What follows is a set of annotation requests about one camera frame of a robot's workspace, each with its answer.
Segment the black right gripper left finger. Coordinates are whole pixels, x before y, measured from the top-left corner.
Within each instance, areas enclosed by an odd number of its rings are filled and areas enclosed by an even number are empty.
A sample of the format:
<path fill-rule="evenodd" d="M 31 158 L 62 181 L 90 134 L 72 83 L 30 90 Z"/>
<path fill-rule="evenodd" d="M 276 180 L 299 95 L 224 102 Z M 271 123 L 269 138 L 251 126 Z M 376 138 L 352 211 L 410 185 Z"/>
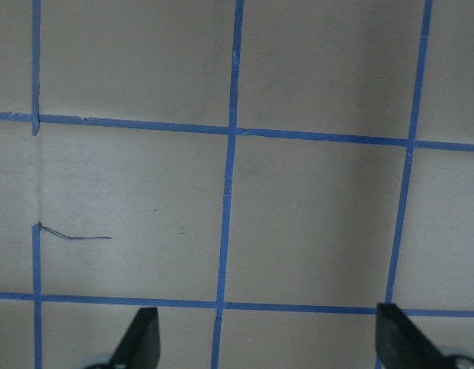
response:
<path fill-rule="evenodd" d="M 110 368 L 157 368 L 160 356 L 158 308 L 140 308 L 111 356 Z"/>

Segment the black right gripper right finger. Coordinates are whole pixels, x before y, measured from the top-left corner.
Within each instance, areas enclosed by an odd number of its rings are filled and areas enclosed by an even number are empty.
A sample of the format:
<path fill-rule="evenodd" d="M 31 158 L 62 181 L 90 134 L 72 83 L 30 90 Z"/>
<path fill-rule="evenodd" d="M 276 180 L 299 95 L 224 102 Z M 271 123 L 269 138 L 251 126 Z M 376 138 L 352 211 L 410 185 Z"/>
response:
<path fill-rule="evenodd" d="M 452 368 L 443 355 L 395 304 L 376 307 L 376 353 L 384 368 Z"/>

